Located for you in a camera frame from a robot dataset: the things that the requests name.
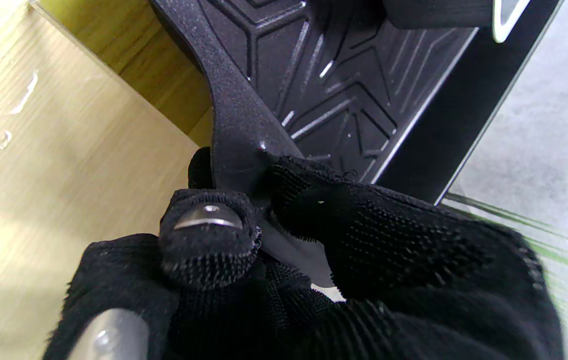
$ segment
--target concrete floor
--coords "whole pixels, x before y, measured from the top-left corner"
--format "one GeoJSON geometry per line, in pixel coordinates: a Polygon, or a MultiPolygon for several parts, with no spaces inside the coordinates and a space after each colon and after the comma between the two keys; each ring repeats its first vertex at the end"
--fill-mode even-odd
{"type": "MultiPolygon", "coordinates": [[[[568,234],[568,0],[451,192],[568,234]]],[[[568,241],[547,241],[568,254],[568,241]]],[[[547,266],[568,284],[567,267],[547,266]]],[[[568,313],[564,317],[568,350],[568,313]]]]}

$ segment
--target wooden surface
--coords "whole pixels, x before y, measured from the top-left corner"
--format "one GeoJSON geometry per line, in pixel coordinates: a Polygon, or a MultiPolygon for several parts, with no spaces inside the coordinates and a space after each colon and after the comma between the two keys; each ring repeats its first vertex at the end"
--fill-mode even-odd
{"type": "Polygon", "coordinates": [[[188,134],[211,107],[204,76],[147,0],[40,0],[41,6],[188,134]]]}
{"type": "Polygon", "coordinates": [[[28,9],[0,0],[3,360],[41,356],[90,242],[157,232],[197,148],[28,9]]]}

